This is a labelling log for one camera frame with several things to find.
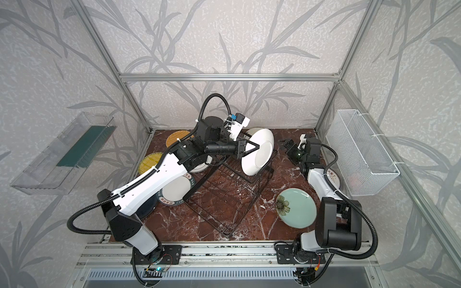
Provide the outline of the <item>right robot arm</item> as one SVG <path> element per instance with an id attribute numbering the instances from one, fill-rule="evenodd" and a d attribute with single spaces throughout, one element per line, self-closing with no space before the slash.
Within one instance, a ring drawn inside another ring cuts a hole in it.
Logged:
<path id="1" fill-rule="evenodd" d="M 300 143 L 281 140 L 292 164 L 317 194 L 320 205 L 311 232 L 299 234 L 292 244 L 294 258 L 304 262 L 314 255 L 339 255 L 362 260 L 375 254 L 378 233 L 360 202 L 346 196 L 330 177 L 338 153 L 317 138 L 302 135 Z"/>

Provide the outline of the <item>sunburst plate teal rim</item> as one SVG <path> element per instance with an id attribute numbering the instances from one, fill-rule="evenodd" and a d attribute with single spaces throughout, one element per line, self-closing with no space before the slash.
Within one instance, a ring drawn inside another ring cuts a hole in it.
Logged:
<path id="1" fill-rule="evenodd" d="M 269 161 L 274 149 L 274 136 L 271 130 L 263 128 L 249 138 L 260 145 L 260 148 L 241 159 L 243 172 L 248 176 L 256 175 Z"/>

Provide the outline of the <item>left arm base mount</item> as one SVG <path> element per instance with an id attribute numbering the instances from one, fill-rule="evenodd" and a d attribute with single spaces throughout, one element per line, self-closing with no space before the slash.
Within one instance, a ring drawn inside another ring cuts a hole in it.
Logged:
<path id="1" fill-rule="evenodd" d="M 143 255 L 137 248 L 133 249 L 134 254 L 130 263 L 133 265 L 178 265 L 180 262 L 182 246 L 181 245 L 164 245 L 162 248 L 157 247 L 148 255 Z"/>

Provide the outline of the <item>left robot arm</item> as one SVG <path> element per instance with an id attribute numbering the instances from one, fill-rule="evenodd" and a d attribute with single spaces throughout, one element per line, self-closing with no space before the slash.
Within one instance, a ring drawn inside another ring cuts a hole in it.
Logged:
<path id="1" fill-rule="evenodd" d="M 97 203 L 82 208 L 68 219 L 67 228 L 83 235 L 111 234 L 132 247 L 134 253 L 158 258 L 163 254 L 161 242 L 141 222 L 137 210 L 166 185 L 205 163 L 210 156 L 219 156 L 221 160 L 229 156 L 241 159 L 257 151 L 258 144 L 246 151 L 248 141 L 240 137 L 249 122 L 243 114 L 231 112 L 224 96 L 209 95 L 200 108 L 194 129 L 169 146 L 155 166 L 112 192 L 101 191 Z M 108 230 L 87 230 L 74 225 L 78 217 L 98 207 L 103 210 Z"/>

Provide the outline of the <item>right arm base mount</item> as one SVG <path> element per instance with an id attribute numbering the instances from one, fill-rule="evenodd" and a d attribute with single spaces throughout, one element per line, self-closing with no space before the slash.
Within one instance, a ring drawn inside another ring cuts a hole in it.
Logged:
<path id="1" fill-rule="evenodd" d="M 277 241 L 274 249 L 278 264 L 322 265 L 326 263 L 325 256 L 302 250 L 297 244 Z"/>

